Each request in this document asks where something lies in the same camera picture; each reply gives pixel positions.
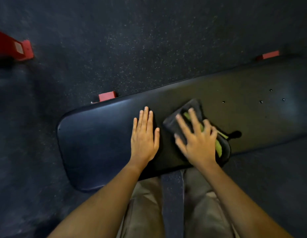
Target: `hand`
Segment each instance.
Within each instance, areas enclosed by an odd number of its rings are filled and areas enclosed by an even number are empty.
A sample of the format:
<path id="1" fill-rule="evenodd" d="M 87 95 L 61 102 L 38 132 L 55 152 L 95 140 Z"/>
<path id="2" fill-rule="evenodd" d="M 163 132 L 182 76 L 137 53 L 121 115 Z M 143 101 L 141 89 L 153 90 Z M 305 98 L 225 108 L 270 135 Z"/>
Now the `hand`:
<path id="1" fill-rule="evenodd" d="M 217 130 L 215 127 L 211 126 L 210 122 L 205 119 L 204 131 L 201 132 L 200 123 L 193 108 L 189 109 L 189 114 L 193 126 L 194 133 L 183 120 L 182 116 L 178 114 L 176 116 L 177 122 L 187 138 L 187 145 L 183 143 L 180 137 L 175 134 L 175 143 L 187 157 L 189 162 L 194 165 L 197 169 L 208 165 L 210 163 L 216 163 L 215 161 L 215 141 L 217 136 Z"/>
<path id="2" fill-rule="evenodd" d="M 131 138 L 132 155 L 130 163 L 135 164 L 141 171 L 147 166 L 156 155 L 159 149 L 160 130 L 156 128 L 153 138 L 153 112 L 140 110 L 139 120 L 134 118 Z"/>

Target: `speckled floor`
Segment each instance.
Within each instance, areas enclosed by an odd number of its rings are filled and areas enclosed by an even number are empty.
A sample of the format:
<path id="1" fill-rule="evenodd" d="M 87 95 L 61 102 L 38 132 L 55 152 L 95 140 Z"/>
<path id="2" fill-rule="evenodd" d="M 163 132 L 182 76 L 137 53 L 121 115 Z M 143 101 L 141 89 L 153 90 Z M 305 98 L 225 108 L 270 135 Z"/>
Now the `speckled floor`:
<path id="1" fill-rule="evenodd" d="M 0 31 L 29 39 L 35 54 L 0 68 L 0 238 L 40 238 L 89 197 L 62 167 L 55 126 L 65 112 L 280 48 L 307 55 L 307 0 L 0 0 Z M 307 137 L 234 156 L 225 171 L 307 237 Z M 180 172 L 162 181 L 167 238 L 179 238 Z"/>

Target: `black and green cloth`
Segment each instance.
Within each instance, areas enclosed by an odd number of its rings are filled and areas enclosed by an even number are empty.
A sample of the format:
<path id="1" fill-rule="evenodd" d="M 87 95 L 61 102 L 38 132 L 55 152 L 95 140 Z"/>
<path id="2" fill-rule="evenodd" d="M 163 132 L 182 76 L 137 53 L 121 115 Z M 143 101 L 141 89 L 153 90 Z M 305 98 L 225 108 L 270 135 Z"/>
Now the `black and green cloth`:
<path id="1" fill-rule="evenodd" d="M 196 99 L 190 100 L 188 103 L 186 103 L 181 108 L 179 108 L 174 113 L 172 113 L 170 116 L 168 116 L 163 122 L 167 130 L 171 132 L 172 134 L 176 133 L 177 135 L 179 135 L 179 137 L 184 142 L 184 144 L 187 144 L 187 139 L 185 138 L 180 126 L 178 125 L 178 122 L 176 121 L 175 116 L 177 114 L 182 115 L 188 127 L 191 129 L 191 132 L 193 132 L 191 118 L 188 113 L 188 110 L 190 108 L 193 108 L 195 110 L 196 116 L 200 122 L 201 131 L 203 131 L 204 130 L 203 120 L 206 117 L 203 115 L 201 105 Z M 216 143 L 215 143 L 215 150 L 216 150 L 215 159 L 216 159 L 216 162 L 221 167 L 223 167 L 223 165 L 227 163 L 231 155 L 231 147 L 228 143 L 228 140 L 231 138 L 238 138 L 240 137 L 241 134 L 240 132 L 236 131 L 230 135 L 227 135 L 224 132 L 220 131 L 218 127 L 216 128 L 218 130 L 218 135 L 217 135 Z"/>

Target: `person's left arm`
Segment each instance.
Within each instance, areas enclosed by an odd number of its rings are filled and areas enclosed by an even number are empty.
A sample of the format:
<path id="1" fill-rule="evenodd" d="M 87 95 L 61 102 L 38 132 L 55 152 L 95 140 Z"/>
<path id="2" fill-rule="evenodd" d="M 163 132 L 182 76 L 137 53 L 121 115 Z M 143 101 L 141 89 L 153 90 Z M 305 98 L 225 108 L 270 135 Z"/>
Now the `person's left arm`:
<path id="1" fill-rule="evenodd" d="M 159 128 L 153 138 L 153 113 L 148 107 L 134 118 L 131 158 L 107 185 L 70 213 L 48 238 L 115 238 L 140 173 L 159 148 Z"/>

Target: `sticker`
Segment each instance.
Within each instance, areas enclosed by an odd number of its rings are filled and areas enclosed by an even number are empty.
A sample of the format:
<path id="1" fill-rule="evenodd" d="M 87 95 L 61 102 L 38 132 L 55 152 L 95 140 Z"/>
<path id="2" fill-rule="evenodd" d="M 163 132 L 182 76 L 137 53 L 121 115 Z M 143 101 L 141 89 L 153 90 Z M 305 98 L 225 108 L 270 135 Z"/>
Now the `sticker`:
<path id="1" fill-rule="evenodd" d="M 15 46 L 18 53 L 24 54 L 20 43 L 15 42 Z"/>

